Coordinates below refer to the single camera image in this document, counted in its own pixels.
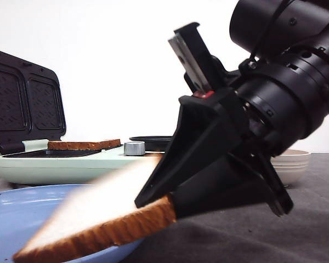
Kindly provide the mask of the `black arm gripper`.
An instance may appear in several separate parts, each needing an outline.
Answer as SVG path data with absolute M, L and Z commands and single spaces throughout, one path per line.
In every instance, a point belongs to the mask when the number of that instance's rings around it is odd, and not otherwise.
M 259 151 L 245 157 L 228 154 L 248 148 L 252 137 L 234 91 L 182 96 L 179 102 L 177 129 L 135 199 L 138 208 L 176 189 L 172 201 L 177 219 L 258 203 L 266 203 L 277 216 L 292 210 L 270 156 Z

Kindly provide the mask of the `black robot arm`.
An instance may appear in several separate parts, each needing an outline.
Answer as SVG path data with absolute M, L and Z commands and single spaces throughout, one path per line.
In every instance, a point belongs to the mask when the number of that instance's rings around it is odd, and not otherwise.
M 211 55 L 193 22 L 171 47 L 192 91 L 175 133 L 135 199 L 169 194 L 176 216 L 292 200 L 271 164 L 329 116 L 329 1 L 239 1 L 230 37 L 250 53 L 235 71 Z

